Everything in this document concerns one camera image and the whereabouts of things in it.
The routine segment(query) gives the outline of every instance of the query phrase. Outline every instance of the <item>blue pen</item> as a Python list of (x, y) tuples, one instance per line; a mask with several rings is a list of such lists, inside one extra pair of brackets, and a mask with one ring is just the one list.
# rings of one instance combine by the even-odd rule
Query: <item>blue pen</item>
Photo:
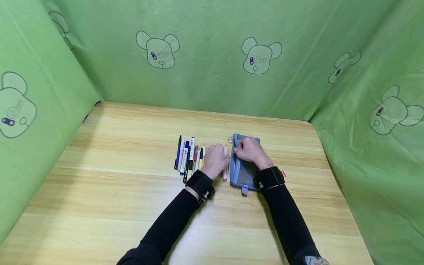
[(180, 135), (180, 140), (178, 141), (177, 158), (175, 158), (175, 165), (174, 165), (175, 170), (178, 169), (178, 159), (180, 158), (180, 146), (181, 146), (181, 135)]
[(183, 160), (181, 161), (181, 169), (180, 169), (180, 175), (182, 176), (182, 175), (184, 175), (184, 172), (185, 172), (185, 168), (186, 168), (186, 162), (187, 162), (187, 159), (189, 159), (188, 157), (187, 157), (187, 153), (188, 153), (188, 146), (189, 146), (189, 141), (186, 141), (186, 144), (185, 144), (185, 148), (184, 148), (184, 153), (183, 153)]

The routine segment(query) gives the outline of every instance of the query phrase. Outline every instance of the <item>black pen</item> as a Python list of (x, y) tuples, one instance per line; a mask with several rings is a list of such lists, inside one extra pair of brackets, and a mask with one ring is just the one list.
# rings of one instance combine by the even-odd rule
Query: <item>black pen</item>
[(181, 135), (180, 135), (180, 140), (178, 140), (177, 158), (175, 158), (175, 165), (174, 165), (175, 170), (178, 169), (178, 159), (180, 158), (180, 147), (181, 147)]
[[(190, 153), (190, 147), (191, 147), (191, 146), (189, 146), (189, 147), (188, 147), (188, 152), (187, 152), (187, 154), (189, 154), (189, 153)], [(188, 157), (187, 157), (187, 161), (186, 161), (186, 168), (185, 168), (185, 170), (184, 170), (184, 176), (183, 176), (183, 183), (184, 183), (184, 184), (185, 184), (185, 183), (187, 183), (188, 165), (189, 165), (189, 160), (188, 160)]]

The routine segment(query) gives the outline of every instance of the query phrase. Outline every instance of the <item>person's right hand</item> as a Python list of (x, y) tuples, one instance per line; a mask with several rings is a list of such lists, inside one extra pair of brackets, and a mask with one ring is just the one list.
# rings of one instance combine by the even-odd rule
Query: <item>person's right hand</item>
[(272, 160), (265, 153), (264, 148), (254, 138), (244, 137), (240, 139), (238, 146), (233, 151), (240, 159), (255, 163), (259, 170), (274, 166)]

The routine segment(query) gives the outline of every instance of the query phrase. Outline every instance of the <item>blue pencil case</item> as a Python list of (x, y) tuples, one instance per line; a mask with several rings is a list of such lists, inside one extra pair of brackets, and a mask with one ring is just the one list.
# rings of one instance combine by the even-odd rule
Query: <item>blue pencil case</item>
[[(238, 146), (238, 141), (244, 137), (241, 134), (234, 134), (232, 150)], [(247, 195), (248, 190), (260, 191), (259, 186), (255, 183), (258, 172), (259, 170), (254, 163), (239, 159), (234, 151), (231, 152), (230, 183), (241, 187), (242, 194)]]

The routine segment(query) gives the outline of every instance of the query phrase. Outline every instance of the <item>black wristband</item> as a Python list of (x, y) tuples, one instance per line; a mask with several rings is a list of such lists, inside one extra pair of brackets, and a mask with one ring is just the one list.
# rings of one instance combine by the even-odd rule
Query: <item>black wristband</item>
[(197, 194), (199, 194), (199, 205), (215, 194), (215, 189), (212, 186), (212, 180), (200, 170), (197, 170), (193, 176), (189, 178), (186, 187), (192, 188), (195, 192), (197, 192)]
[(259, 171), (255, 181), (264, 191), (267, 191), (268, 189), (275, 186), (284, 185), (285, 183), (283, 174), (281, 174), (281, 171), (278, 169), (278, 167), (270, 167)]

